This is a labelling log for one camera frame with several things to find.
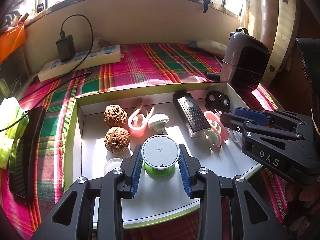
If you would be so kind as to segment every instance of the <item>power adapter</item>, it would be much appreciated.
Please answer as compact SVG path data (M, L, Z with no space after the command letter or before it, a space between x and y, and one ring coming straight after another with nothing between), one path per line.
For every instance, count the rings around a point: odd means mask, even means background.
M65 36L64 31L60 32L61 39L57 40L57 49L61 62L71 60L76 54L72 35Z

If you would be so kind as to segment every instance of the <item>power strip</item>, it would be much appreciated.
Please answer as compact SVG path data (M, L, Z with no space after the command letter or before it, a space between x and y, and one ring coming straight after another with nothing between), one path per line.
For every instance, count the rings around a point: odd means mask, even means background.
M60 59L47 63L43 69L38 73L39 80L45 81L47 79L60 76L68 73L87 55L88 51L77 53L73 59L61 62ZM120 52L120 45L109 46L101 48L100 51L90 53L82 64L75 69L80 70L94 66L100 66L108 63L120 62L123 55Z

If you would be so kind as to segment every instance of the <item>walnut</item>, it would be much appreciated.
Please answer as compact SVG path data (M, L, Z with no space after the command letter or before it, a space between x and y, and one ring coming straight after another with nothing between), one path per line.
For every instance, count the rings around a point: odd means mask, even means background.
M104 138L107 150L113 154L123 153L128 148L129 143L129 132L119 126L110 128Z
M109 127L123 127L127 121L127 118L128 114L122 109L121 106L110 105L107 106L106 110L104 111L104 121Z

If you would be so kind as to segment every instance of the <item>curtain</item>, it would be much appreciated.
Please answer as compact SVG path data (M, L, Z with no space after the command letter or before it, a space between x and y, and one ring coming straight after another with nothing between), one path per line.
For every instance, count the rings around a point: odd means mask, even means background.
M299 22L296 19L298 16L296 0L246 0L242 24L270 52L270 60L261 81L267 87L283 64L292 40L293 26Z

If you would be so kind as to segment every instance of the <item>gray foam top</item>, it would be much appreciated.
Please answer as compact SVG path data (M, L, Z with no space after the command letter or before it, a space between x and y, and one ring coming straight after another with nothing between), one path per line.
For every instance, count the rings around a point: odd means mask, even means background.
M166 136L149 138L143 148L144 159L154 167L169 167L177 160L179 149L177 144Z

